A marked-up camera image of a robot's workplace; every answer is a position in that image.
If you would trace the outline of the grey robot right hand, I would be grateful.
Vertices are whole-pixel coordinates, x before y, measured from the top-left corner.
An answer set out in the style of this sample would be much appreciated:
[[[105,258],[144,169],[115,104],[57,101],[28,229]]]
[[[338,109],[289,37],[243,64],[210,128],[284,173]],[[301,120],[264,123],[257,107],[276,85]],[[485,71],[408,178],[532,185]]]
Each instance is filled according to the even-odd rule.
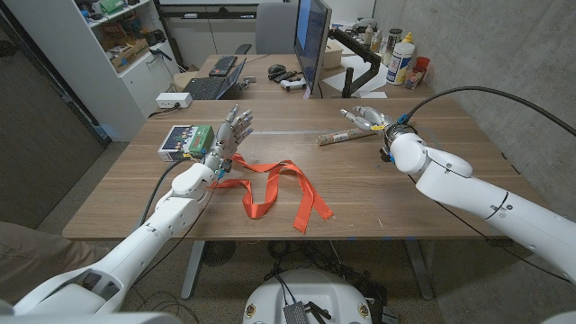
[[[340,113],[359,130],[374,132],[381,136],[395,123],[392,117],[368,106],[354,106],[352,111],[341,109]]]

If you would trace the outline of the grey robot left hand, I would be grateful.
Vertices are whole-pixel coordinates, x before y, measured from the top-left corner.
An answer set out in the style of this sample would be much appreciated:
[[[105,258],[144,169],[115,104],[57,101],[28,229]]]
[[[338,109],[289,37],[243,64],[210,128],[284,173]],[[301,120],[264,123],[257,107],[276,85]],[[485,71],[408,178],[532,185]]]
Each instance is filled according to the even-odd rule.
[[[214,172],[223,169],[222,165],[231,160],[239,144],[253,131],[250,128],[252,111],[246,110],[241,114],[238,114],[238,111],[239,106],[235,104],[218,128],[211,148],[206,154],[204,164]]]

